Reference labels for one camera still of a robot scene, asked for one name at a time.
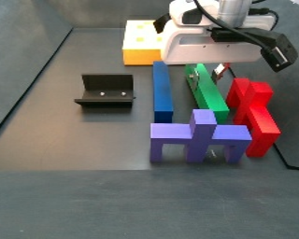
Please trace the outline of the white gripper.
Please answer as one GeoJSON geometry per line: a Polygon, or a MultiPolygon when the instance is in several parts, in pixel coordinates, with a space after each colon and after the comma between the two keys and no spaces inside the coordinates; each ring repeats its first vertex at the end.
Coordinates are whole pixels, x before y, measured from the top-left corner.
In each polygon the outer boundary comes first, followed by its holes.
{"type": "MultiPolygon", "coordinates": [[[[173,0],[168,13],[154,20],[161,34],[160,58],[167,64],[220,63],[212,71],[217,82],[228,63],[253,62],[260,58],[264,43],[243,34],[259,30],[267,34],[275,18],[268,13],[248,14],[252,0],[173,0]]],[[[199,72],[189,65],[192,90],[199,72]]]]}

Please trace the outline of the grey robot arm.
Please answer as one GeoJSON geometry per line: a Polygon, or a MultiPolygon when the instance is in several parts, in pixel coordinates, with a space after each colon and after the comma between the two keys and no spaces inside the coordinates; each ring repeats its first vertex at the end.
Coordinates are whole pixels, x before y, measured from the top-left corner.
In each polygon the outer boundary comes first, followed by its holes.
{"type": "Polygon", "coordinates": [[[154,20],[161,34],[160,58],[165,64],[244,63],[260,58],[260,48],[239,35],[215,40],[212,30],[268,31],[272,16],[251,16],[252,0],[173,0],[168,13],[154,20]]]}

